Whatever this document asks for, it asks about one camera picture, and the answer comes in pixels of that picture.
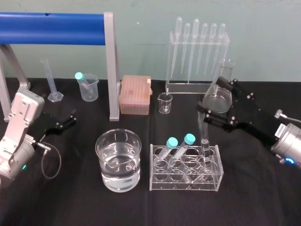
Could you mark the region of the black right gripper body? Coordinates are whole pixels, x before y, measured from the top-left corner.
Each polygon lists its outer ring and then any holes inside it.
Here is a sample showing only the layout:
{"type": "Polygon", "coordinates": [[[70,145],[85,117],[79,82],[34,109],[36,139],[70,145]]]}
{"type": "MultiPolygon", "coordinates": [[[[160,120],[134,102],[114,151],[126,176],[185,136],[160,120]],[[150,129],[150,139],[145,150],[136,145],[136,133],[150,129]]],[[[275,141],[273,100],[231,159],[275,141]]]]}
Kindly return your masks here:
{"type": "Polygon", "coordinates": [[[275,135],[281,120],[260,109],[255,103],[234,105],[235,128],[242,129],[268,146],[279,138],[275,135]]]}

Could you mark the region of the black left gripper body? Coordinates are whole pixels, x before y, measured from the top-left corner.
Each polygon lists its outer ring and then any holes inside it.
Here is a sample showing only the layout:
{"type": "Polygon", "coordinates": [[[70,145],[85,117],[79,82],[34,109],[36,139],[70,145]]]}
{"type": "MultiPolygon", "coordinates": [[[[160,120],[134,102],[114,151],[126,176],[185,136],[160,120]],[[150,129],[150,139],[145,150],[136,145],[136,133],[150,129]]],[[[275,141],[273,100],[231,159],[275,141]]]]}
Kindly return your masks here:
{"type": "Polygon", "coordinates": [[[52,114],[42,112],[41,115],[29,126],[28,136],[36,142],[41,141],[49,134],[61,134],[64,125],[52,114]]]}

